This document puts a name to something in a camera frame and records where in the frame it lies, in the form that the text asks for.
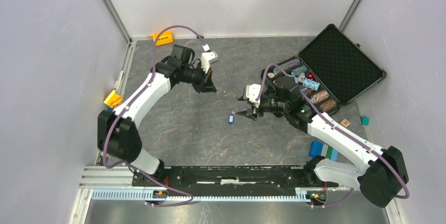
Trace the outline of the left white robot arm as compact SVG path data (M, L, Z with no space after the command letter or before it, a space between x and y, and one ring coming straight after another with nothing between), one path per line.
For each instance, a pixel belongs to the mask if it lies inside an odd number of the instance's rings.
M98 149L143 171L153 186L165 180L164 162L143 148L138 127L153 105L179 83L192 85L198 93L216 92L210 65L217 61L218 55L208 45L204 49L195 65L195 52L191 48L174 45L171 54L156 63L155 69L125 102L98 115Z

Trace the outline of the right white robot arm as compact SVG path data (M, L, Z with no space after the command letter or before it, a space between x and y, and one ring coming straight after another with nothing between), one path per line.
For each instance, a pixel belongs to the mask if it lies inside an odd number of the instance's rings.
M376 145L336 122L311 101L292 77L279 77L275 86L267 90L263 90L263 85L247 85L238 100L249 105L238 115L251 120L265 113L283 116L294 128L322 140L351 161L344 164L322 156L312 158L303 173L308 185L335 182L348 186L360 190L381 208L394 198L409 198L409 177L402 152L394 146Z

